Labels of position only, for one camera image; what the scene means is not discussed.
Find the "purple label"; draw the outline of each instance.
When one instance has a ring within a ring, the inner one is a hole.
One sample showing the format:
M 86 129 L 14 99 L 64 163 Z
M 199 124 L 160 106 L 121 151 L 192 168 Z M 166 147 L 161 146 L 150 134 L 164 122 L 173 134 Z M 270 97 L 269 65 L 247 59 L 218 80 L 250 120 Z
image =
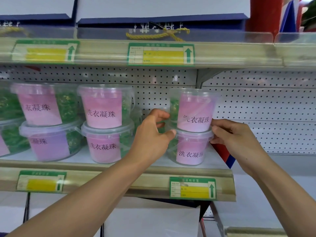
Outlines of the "purple label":
M 185 131 L 203 132 L 210 128 L 215 99 L 184 95 L 180 97 L 177 127 Z
M 18 94 L 18 98 L 28 124 L 62 124 L 55 95 Z
M 0 135 L 0 156 L 10 154 L 10 151 Z
M 92 159 L 98 163 L 113 163 L 121 159 L 119 136 L 111 139 L 88 138 Z
M 176 161 L 186 165 L 198 165 L 204 159 L 207 142 L 187 142 L 178 140 Z
M 82 102 L 90 127 L 107 129 L 122 125 L 122 94 L 117 98 L 82 96 Z
M 29 138 L 31 148 L 39 161 L 52 161 L 70 155 L 66 133 L 49 137 Z

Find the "yellow rope handle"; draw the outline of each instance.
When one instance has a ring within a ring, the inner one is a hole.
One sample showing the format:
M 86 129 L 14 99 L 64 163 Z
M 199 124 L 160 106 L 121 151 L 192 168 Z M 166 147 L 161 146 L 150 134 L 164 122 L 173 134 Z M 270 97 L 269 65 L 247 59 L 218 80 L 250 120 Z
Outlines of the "yellow rope handle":
M 184 42 L 183 39 L 176 37 L 175 33 L 178 33 L 178 31 L 186 31 L 187 34 L 190 33 L 190 30 L 187 28 L 178 28 L 176 30 L 167 30 L 166 28 L 163 29 L 163 31 L 165 31 L 164 33 L 161 34 L 154 34 L 154 35 L 132 35 L 129 34 L 128 32 L 126 33 L 126 36 L 129 39 L 132 40 L 148 40 L 148 39 L 160 39 L 160 38 L 164 38 L 167 36 L 172 37 L 175 41 L 179 41 L 179 42 Z
M 5 35 L 8 34 L 10 32 L 23 32 L 26 36 L 29 36 L 29 32 L 27 32 L 24 28 L 22 27 L 15 27 L 15 26 L 6 26 L 6 27 L 2 27 L 0 29 L 0 35 Z

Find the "hand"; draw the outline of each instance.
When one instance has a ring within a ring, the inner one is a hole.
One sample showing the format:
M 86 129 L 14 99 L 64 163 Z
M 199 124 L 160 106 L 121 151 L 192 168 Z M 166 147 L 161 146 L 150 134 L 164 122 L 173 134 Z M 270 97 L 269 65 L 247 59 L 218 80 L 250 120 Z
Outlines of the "hand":
M 157 128 L 164 127 L 164 123 L 157 123 L 170 117 L 168 112 L 153 109 L 142 124 L 137 128 L 130 152 L 133 156 L 147 159 L 149 165 L 159 159 L 167 150 L 169 142 L 175 137 L 176 130 L 160 134 Z
M 210 143 L 225 145 L 248 175 L 254 177 L 257 168 L 269 165 L 270 157 L 247 124 L 213 119 L 211 125 L 216 136 Z

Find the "price tag holder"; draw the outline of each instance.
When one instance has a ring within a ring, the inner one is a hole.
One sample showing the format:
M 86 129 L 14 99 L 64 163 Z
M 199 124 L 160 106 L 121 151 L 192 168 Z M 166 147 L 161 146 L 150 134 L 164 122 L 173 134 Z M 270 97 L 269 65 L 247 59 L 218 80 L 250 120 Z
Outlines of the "price tag holder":
M 20 171 L 17 191 L 61 193 L 67 172 Z
M 194 44 L 129 43 L 127 63 L 131 66 L 194 66 Z
M 170 177 L 170 198 L 216 200 L 216 180 L 214 178 Z
M 17 62 L 71 63 L 79 44 L 79 41 L 17 40 L 11 58 Z

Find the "person's left hand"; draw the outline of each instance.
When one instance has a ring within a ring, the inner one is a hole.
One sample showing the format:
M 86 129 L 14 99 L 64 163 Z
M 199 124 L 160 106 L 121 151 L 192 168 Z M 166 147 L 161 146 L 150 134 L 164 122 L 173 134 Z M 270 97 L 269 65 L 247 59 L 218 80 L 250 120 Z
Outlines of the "person's left hand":
M 151 165 L 159 159 L 167 150 L 169 142 L 175 137 L 176 130 L 169 130 L 163 134 L 157 128 L 163 127 L 164 123 L 157 123 L 170 117 L 168 112 L 153 109 L 138 126 L 134 142 L 129 155 L 134 158 L 146 158 Z

